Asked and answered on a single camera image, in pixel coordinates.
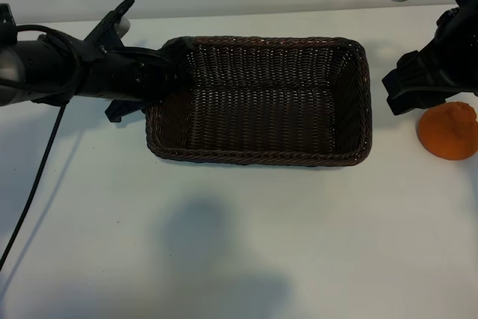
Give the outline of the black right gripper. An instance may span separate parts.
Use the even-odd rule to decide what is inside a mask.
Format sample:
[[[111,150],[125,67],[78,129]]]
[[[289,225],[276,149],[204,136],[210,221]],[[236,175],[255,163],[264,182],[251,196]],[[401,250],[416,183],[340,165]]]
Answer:
[[[477,9],[442,14],[434,38],[403,55],[382,80],[395,116],[441,105],[459,93],[477,92]]]

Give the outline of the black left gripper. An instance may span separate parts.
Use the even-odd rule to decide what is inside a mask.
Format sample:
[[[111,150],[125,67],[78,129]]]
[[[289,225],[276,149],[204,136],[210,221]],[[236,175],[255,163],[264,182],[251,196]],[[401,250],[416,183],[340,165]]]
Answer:
[[[177,87],[192,87],[193,71],[180,66],[180,55],[194,51],[192,37],[170,39],[158,50],[110,48],[91,64],[77,94],[110,99],[105,115],[119,123],[129,114],[160,103]]]

